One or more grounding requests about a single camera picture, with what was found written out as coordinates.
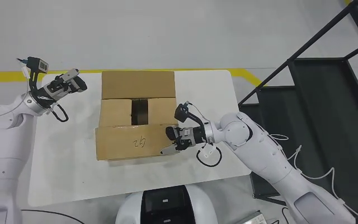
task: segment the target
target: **cable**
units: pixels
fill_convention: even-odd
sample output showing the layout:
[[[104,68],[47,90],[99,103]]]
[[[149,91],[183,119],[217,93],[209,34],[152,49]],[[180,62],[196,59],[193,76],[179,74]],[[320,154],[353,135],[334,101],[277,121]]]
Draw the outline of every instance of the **cable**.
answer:
[[[345,202],[344,200],[342,200],[340,197],[338,197],[338,195],[336,194],[335,186],[334,186],[334,182],[335,182],[335,168],[334,168],[334,167],[332,167],[332,168],[331,168],[326,174],[324,174],[323,176],[320,176],[320,177],[317,177],[317,178],[311,178],[310,176],[305,175],[305,174],[297,167],[297,165],[296,165],[296,159],[297,159],[298,153],[301,151],[301,147],[302,147],[302,145],[301,145],[300,147],[298,147],[297,150],[296,150],[296,152],[294,153],[295,158],[294,158],[293,164],[294,164],[294,167],[296,168],[296,170],[298,170],[298,171],[300,172],[300,174],[301,174],[302,176],[304,176],[305,178],[307,178],[307,179],[312,179],[312,180],[318,180],[318,179],[325,178],[325,177],[328,176],[330,173],[332,173],[331,188],[332,188],[332,193],[333,193],[333,195],[335,196],[335,198],[336,198],[337,200],[339,200],[339,201],[343,204],[343,206],[345,206],[349,211],[351,211],[353,214],[355,214],[356,216],[358,216],[358,213],[357,213],[356,211],[354,211],[352,208],[350,208],[350,207],[346,204],[346,202]]]
[[[59,213],[59,212],[51,212],[51,211],[45,211],[45,210],[33,210],[33,209],[22,209],[22,211],[24,212],[44,212],[44,213],[50,213],[50,214],[58,214],[60,216],[65,216],[65,217],[68,217],[68,218],[71,218],[73,220],[76,220],[77,222],[81,223],[81,224],[84,224],[84,222],[72,217],[72,216],[69,216],[67,214],[62,214],[62,213]]]
[[[284,210],[285,210],[285,209],[287,209],[287,211],[289,211],[289,209],[288,209],[287,207],[283,207],[282,210],[281,210],[281,212],[282,212],[282,215],[284,216],[284,218],[285,218],[287,224],[289,224],[289,221],[287,220],[287,217],[286,217],[286,215],[285,215],[285,213],[284,213]]]
[[[294,154],[292,154],[292,156],[290,156],[287,160],[292,159],[295,155],[298,154],[299,151],[301,151],[302,145],[300,144],[300,146],[296,149],[296,152]]]
[[[204,118],[204,120],[206,120],[207,122],[210,122],[209,120],[207,120],[207,118],[205,118],[205,117],[203,116],[203,114],[200,112],[200,110],[199,110],[194,104],[192,104],[192,103],[189,102],[189,101],[188,101],[188,104],[189,104],[189,105],[192,105],[193,107],[195,107],[195,109],[199,112],[199,114],[202,116],[202,118]]]
[[[222,151],[220,150],[220,148],[216,147],[216,150],[219,151],[220,158],[219,158],[219,161],[218,161],[217,163],[213,164],[213,165],[206,164],[206,163],[204,163],[201,159],[199,159],[200,150],[197,151],[197,153],[196,153],[196,158],[197,158],[197,160],[198,160],[201,164],[203,164],[204,166],[207,166],[207,167],[216,167],[217,165],[219,165],[219,163],[222,161],[222,158],[223,158],[223,154],[222,154]]]
[[[270,136],[271,139],[272,139],[278,146],[280,146],[280,144],[279,144],[276,140],[278,140],[278,141],[287,141],[287,140],[289,139],[289,137],[284,136],[283,134],[268,134],[268,136]],[[285,156],[285,158],[288,160],[288,158],[287,158],[287,156],[286,156],[284,150],[282,149],[282,147],[280,148],[280,151],[281,151],[282,154]]]
[[[57,113],[52,109],[51,112],[56,117],[56,119],[59,120],[60,122],[68,121],[68,115],[67,115],[66,111],[62,108],[62,106],[59,104],[56,104],[55,106],[58,106],[58,108],[62,111],[63,115],[65,116],[65,119],[62,120],[61,118],[58,117]]]
[[[270,134],[270,136],[273,138],[273,139],[276,139],[276,140],[280,140],[280,141],[287,141],[289,139],[289,137],[287,136],[284,136],[283,134]]]

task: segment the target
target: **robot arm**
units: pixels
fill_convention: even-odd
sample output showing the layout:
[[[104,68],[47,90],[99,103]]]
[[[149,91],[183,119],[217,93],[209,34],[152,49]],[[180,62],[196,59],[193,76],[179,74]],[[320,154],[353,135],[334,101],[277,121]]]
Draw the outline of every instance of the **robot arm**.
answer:
[[[52,112],[57,101],[67,94],[87,89],[77,69],[56,76],[55,80],[37,89],[37,75],[47,73],[48,64],[39,58],[21,60],[31,69],[30,91],[18,96],[11,105],[0,106],[0,223],[21,224],[21,210],[16,205],[17,182],[29,159],[34,117]]]
[[[177,120],[198,119],[189,112],[188,105],[189,102],[179,104],[175,113]],[[168,127],[166,132],[174,145],[163,149],[162,154],[179,152],[203,142],[224,142],[249,169],[280,193],[297,223],[355,223],[342,202],[294,169],[281,153],[282,147],[246,114],[227,114],[218,124],[210,121],[198,124],[196,128]]]

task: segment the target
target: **box flap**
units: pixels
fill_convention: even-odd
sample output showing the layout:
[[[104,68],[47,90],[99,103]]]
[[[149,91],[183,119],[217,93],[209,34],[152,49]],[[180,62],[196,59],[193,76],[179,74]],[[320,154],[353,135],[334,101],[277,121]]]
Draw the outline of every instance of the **box flap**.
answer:
[[[100,127],[131,125],[132,100],[102,100]]]
[[[172,144],[165,133],[170,124],[152,124],[96,129],[98,160],[118,160],[159,156],[161,149]]]
[[[174,72],[102,72],[102,99],[136,98],[175,98]]]
[[[177,124],[174,118],[176,107],[175,98],[148,99],[148,124]]]

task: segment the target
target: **gray floor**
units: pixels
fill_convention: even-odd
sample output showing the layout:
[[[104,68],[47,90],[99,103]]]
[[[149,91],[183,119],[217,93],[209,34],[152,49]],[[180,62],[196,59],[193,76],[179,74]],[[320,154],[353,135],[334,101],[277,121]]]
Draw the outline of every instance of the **gray floor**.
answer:
[[[21,0],[0,8],[0,71],[16,71],[16,57],[43,58],[51,70],[124,68],[250,68],[264,79],[343,7],[343,0]],[[343,56],[358,46],[357,28],[344,19],[305,57]],[[358,60],[352,59],[354,70]],[[253,86],[233,78],[238,101]],[[292,83],[288,71],[270,84]],[[0,83],[0,103],[10,103],[23,83]],[[30,168],[21,175],[18,200],[27,208]],[[248,176],[199,184],[214,203],[219,223],[233,223],[260,209],[268,223],[281,207],[252,199]],[[125,195],[56,204],[90,223],[113,223]],[[75,223],[24,214],[24,223]]]

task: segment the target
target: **white tabletop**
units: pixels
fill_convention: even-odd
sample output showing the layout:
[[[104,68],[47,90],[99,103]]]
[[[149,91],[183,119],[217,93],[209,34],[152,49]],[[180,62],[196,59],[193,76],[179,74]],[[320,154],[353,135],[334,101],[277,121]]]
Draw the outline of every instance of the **white tabletop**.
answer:
[[[55,75],[47,75],[43,83]],[[29,190],[29,205],[70,202],[142,190],[191,184],[248,175],[251,171],[223,143],[223,159],[217,167],[206,167],[195,155],[199,147],[174,156],[125,161],[97,161],[94,129],[98,127],[101,74],[81,74],[88,86],[60,104],[69,115],[66,123],[52,115],[37,120]],[[190,101],[210,120],[238,111],[228,71],[176,71],[177,104]],[[198,115],[194,108],[190,111]],[[197,126],[192,121],[181,127]],[[217,152],[205,162],[216,163]]]

